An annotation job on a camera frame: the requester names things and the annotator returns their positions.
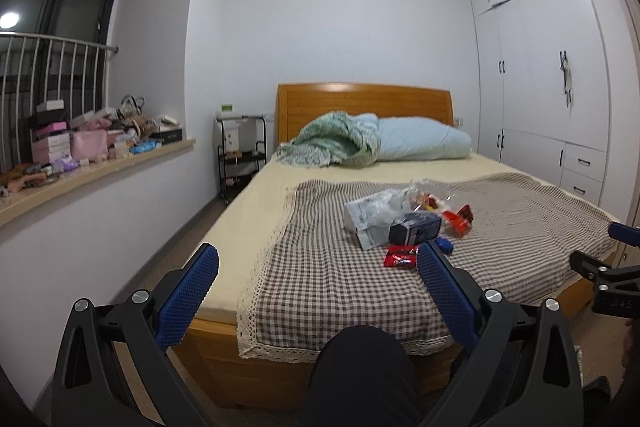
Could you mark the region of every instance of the metal railing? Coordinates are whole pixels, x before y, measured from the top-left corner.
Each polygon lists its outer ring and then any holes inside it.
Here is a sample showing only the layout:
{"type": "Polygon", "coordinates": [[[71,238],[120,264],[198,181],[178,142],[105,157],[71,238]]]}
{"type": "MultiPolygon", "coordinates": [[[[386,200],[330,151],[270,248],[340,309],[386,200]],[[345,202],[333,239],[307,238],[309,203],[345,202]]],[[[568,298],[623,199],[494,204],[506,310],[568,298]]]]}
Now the metal railing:
{"type": "Polygon", "coordinates": [[[0,171],[31,158],[27,120],[39,103],[65,100],[69,119],[106,103],[108,65],[117,47],[0,31],[0,171]]]}

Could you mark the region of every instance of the wardrobe drawer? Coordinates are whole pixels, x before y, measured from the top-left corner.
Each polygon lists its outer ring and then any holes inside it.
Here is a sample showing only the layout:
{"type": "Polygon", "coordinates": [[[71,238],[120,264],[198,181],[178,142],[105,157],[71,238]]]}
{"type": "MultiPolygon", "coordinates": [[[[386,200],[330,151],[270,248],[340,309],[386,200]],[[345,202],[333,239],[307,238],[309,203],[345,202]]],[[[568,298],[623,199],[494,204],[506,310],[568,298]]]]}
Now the wardrobe drawer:
{"type": "Polygon", "coordinates": [[[564,188],[567,192],[580,196],[583,200],[587,200],[590,203],[598,204],[600,201],[602,183],[583,176],[582,174],[564,169],[562,171],[560,187],[564,188]]]}
{"type": "Polygon", "coordinates": [[[596,181],[604,180],[607,153],[587,149],[578,145],[567,145],[562,166],[596,181]]]}

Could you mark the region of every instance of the wooden ledge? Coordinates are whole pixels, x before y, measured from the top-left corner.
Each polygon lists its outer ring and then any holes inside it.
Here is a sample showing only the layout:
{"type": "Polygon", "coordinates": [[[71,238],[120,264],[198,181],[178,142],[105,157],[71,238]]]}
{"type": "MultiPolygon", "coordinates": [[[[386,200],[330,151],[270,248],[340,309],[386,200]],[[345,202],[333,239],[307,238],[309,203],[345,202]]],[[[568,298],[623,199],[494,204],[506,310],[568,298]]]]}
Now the wooden ledge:
{"type": "Polygon", "coordinates": [[[25,188],[0,200],[0,227],[14,220],[16,217],[29,212],[47,201],[76,190],[93,181],[104,178],[114,172],[122,171],[141,163],[167,156],[171,153],[194,147],[196,140],[182,140],[163,145],[158,149],[142,154],[136,154],[120,160],[107,160],[102,163],[92,163],[75,171],[66,172],[60,179],[50,185],[39,188],[25,188]]]}

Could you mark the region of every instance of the floor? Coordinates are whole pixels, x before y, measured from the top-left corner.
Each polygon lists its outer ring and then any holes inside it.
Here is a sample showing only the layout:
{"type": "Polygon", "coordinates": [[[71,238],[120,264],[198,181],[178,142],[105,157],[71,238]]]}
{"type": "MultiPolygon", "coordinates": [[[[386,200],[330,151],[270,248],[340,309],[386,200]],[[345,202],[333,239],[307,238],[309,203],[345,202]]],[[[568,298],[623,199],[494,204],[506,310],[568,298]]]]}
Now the floor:
{"type": "MultiPolygon", "coordinates": [[[[162,252],[154,265],[143,277],[139,287],[153,288],[169,270],[180,268],[191,252],[199,245],[207,230],[218,219],[224,206],[220,202],[211,204],[187,229],[162,252]]],[[[572,320],[574,343],[582,347],[584,382],[588,383],[600,375],[609,378],[616,391],[622,382],[622,341],[626,333],[623,319],[595,315],[585,309],[572,320]]],[[[162,423],[138,376],[127,347],[116,346],[124,373],[142,413],[162,423]]],[[[262,410],[225,410],[215,406],[191,379],[175,356],[169,352],[172,362],[203,409],[218,427],[289,427],[299,425],[297,412],[272,412],[262,410]]]]}

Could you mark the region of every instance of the black pants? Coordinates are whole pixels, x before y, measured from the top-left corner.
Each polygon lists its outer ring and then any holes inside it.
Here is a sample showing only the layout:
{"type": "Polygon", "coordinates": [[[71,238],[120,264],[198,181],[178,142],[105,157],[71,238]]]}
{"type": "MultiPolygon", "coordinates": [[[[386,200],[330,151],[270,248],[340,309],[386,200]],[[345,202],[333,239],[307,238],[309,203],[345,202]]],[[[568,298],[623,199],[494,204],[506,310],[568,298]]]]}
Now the black pants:
{"type": "Polygon", "coordinates": [[[324,346],[311,374],[304,427],[416,427],[421,420],[414,367],[393,336],[354,326],[324,346]]]}

